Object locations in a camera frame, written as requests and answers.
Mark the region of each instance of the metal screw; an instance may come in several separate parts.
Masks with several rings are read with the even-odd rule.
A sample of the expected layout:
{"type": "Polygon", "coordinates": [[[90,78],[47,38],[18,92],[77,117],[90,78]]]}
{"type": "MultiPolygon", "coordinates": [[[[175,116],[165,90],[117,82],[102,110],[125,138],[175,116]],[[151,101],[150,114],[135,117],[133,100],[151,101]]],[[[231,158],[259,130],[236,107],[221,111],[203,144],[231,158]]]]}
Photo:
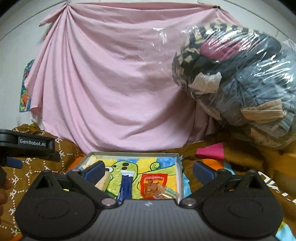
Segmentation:
{"type": "Polygon", "coordinates": [[[191,207],[196,204],[196,200],[194,198],[185,198],[182,200],[182,204],[188,207],[191,207]]]}
{"type": "Polygon", "coordinates": [[[105,198],[102,200],[104,206],[110,207],[116,204],[116,200],[113,198],[105,198]]]}

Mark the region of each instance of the orange snack packet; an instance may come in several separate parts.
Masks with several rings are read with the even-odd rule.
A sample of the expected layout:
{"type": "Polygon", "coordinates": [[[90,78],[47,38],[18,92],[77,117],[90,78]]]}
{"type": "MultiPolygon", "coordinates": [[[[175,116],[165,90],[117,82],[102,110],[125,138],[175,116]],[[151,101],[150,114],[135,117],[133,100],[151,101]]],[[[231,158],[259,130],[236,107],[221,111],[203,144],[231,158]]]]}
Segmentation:
{"type": "Polygon", "coordinates": [[[158,192],[158,186],[165,186],[168,175],[164,173],[142,174],[141,177],[141,195],[143,199],[154,199],[158,192]]]}

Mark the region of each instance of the cartoon eye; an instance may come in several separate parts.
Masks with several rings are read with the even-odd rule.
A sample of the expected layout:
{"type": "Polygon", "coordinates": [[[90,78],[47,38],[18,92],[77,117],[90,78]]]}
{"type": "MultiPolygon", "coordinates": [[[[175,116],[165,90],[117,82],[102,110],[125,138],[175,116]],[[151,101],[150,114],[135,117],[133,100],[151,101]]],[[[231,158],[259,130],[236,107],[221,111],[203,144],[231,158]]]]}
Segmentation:
{"type": "Polygon", "coordinates": [[[113,168],[112,167],[105,167],[105,170],[107,171],[107,172],[113,172],[113,168]]]}

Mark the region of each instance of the black circular disc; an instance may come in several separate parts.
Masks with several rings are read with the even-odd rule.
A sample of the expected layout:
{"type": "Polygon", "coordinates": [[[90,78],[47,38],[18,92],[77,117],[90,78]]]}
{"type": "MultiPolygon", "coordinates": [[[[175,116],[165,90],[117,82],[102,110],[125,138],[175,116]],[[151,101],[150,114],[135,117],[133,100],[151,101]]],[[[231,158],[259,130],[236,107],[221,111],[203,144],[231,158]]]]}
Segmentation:
{"type": "Polygon", "coordinates": [[[61,240],[82,232],[94,219],[95,206],[89,198],[75,192],[25,196],[15,216],[22,233],[38,240],[61,240]]]}
{"type": "Polygon", "coordinates": [[[283,217],[275,198],[223,194],[208,198],[203,205],[203,214],[215,229],[244,239],[273,235],[283,217]]]}

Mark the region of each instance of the toothpaste tube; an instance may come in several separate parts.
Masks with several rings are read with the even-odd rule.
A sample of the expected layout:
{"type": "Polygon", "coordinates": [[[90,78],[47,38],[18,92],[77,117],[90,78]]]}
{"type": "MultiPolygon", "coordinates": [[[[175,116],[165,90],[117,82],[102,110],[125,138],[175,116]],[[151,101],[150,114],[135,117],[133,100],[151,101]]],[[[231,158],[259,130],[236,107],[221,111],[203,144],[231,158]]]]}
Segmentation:
{"type": "Polygon", "coordinates": [[[122,170],[121,175],[121,185],[120,185],[120,190],[117,196],[117,201],[119,204],[123,202],[124,199],[131,199],[131,187],[133,183],[133,176],[134,176],[134,171],[127,171],[127,170],[122,170]]]}

